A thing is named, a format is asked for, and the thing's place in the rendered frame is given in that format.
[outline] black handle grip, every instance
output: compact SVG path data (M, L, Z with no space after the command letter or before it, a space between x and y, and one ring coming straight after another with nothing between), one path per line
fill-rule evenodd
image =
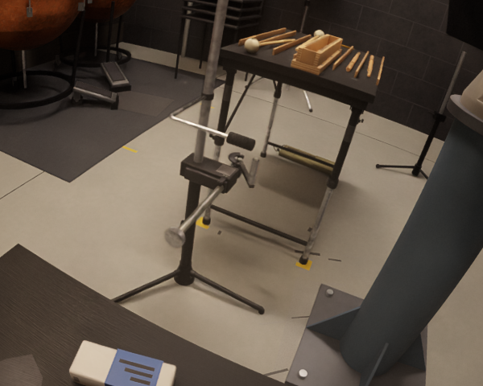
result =
M254 139L233 132L229 133L227 136L227 143L249 151L256 146L256 141Z

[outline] yellow tape marker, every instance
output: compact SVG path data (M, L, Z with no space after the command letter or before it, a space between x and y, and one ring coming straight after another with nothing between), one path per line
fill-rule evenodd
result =
M130 147L127 147L127 146L123 146L122 148L128 151L132 151L133 153L138 153L137 150L131 149Z
M304 265L300 264L298 261L295 263L295 266L300 267L302 269L306 269L309 271L309 269L312 267L313 261L308 260L308 262Z
M204 217L200 217L200 218L199 218L199 219L198 219L198 220L195 222L195 224L196 224L196 225L198 225L198 226L199 226L199 227L201 227L201 228L204 228L204 229L209 229L209 225L206 225L206 224L204 224L204 223L202 222L202 219L203 219L203 218L204 218Z

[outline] eraser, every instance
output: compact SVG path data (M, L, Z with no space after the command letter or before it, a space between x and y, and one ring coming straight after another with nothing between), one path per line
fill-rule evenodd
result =
M173 386L176 367L162 360L104 347L80 345L70 376L84 386Z

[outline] wooden desk surface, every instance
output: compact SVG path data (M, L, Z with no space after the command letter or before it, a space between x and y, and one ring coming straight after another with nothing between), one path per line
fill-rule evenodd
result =
M298 39L302 36L305 36L305 34L298 33L294 38ZM284 84L311 91L361 109L365 109L367 104L374 102L378 91L376 81L381 58L374 57L374 70L370 78L367 78L369 58L367 58L359 77L354 78L357 65L363 59L366 51L361 52L360 58L351 72L345 71L353 56L358 52L356 49L335 71L332 70L332 65L330 65L318 76L291 67L291 60L296 47L272 55L272 50L275 47L277 46L264 46L256 54L250 54L243 46L238 46L237 43L231 44L221 49L220 63L224 68L233 68L267 79L282 81ZM347 48L343 47L342 49L343 55Z
M43 386L68 374L83 340L177 366L175 386L279 386L101 296L21 245L0 258L0 361L32 354Z

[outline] beige floor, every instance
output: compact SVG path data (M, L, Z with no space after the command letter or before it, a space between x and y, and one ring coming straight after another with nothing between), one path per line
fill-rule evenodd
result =
M173 65L165 53L130 46L134 57ZM195 69L197 63L185 60ZM237 74L233 103L244 87ZM217 124L222 89L210 125ZM269 80L254 84L231 130L254 137L257 157L270 116ZM272 140L335 158L349 107L284 88ZM182 114L198 119L194 106ZM419 197L425 181L408 171L376 170L376 163L412 164L424 134L365 113L341 182L329 204L310 271L295 266L297 245L216 214L197 229L194 267L265 306L261 316L206 285L169 281L124 303L129 310L227 359L266 374L288 369L321 283L364 297ZM0 256L22 244L108 298L172 271L180 250L163 232L184 215L187 182L180 161L193 152L195 130L169 119L127 144L73 183L0 152ZM424 164L429 174L443 144ZM208 144L206 154L212 153ZM221 160L238 149L226 145ZM262 159L258 185L241 180L219 205L306 238L326 178L276 156ZM430 324L427 385L483 385L483 252ZM284 382L287 372L272 376Z

